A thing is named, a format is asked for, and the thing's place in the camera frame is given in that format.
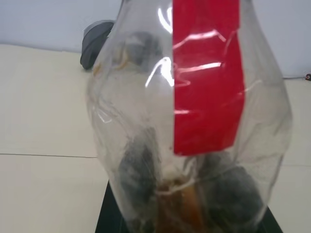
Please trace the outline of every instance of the white wall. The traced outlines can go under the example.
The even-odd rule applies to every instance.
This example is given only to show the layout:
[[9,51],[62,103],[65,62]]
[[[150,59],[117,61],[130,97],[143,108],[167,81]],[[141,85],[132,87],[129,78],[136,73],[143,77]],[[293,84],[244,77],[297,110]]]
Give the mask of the white wall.
[[0,0],[0,42],[80,51],[83,30],[115,19],[121,0]]
[[[80,51],[83,29],[115,19],[121,0],[0,0],[0,43]],[[311,72],[311,0],[254,0],[285,77]]]

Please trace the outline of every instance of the tile grout line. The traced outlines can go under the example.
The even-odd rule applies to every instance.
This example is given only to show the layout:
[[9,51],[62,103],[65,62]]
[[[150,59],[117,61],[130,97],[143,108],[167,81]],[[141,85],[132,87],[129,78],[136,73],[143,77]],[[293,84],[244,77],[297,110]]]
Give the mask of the tile grout line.
[[65,156],[65,155],[47,155],[47,154],[18,154],[18,153],[0,153],[1,155],[16,155],[16,156],[36,156],[36,157],[61,157],[61,158],[83,158],[95,159],[97,157],[83,157],[83,156]]
[[285,167],[311,167],[311,165],[302,165],[302,164],[282,164],[281,166],[285,166]]

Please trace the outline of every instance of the white floor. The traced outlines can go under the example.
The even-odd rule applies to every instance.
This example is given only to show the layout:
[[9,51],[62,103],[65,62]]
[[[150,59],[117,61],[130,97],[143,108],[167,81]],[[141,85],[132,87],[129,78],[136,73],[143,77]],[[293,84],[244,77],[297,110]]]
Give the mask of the white floor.
[[[79,54],[0,45],[0,232],[94,233],[107,175],[94,149]],[[270,207],[309,233],[311,82],[286,81],[294,136]]]

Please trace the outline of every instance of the black stand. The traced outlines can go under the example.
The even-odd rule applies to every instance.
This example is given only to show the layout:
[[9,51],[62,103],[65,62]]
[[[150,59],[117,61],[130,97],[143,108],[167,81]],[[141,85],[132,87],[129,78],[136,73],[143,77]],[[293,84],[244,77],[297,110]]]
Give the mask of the black stand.
[[[95,233],[129,233],[108,183]],[[258,233],[282,233],[270,209],[260,223]]]

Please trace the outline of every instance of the clear plastic bottle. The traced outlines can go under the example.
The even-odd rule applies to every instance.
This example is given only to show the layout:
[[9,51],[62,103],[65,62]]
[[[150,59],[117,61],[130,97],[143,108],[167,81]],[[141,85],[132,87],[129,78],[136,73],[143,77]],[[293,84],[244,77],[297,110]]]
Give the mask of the clear plastic bottle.
[[251,0],[124,0],[87,106],[133,233],[256,230],[292,119]]

